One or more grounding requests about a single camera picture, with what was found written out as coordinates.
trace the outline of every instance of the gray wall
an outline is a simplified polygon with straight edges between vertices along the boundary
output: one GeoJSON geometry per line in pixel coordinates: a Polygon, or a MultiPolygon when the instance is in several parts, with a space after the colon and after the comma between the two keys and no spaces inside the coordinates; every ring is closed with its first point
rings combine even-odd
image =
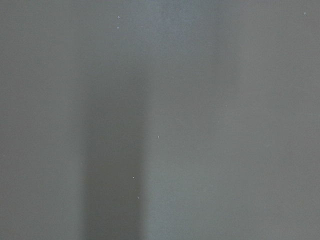
{"type": "Polygon", "coordinates": [[[320,237],[320,3],[0,3],[0,238],[320,237]]]}

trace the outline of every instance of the gray surface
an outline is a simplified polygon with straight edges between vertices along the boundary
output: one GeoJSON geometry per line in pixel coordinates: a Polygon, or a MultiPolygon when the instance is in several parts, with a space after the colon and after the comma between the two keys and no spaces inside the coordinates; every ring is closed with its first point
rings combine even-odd
{"type": "Polygon", "coordinates": [[[319,10],[1,1],[0,238],[319,239],[319,10]]]}

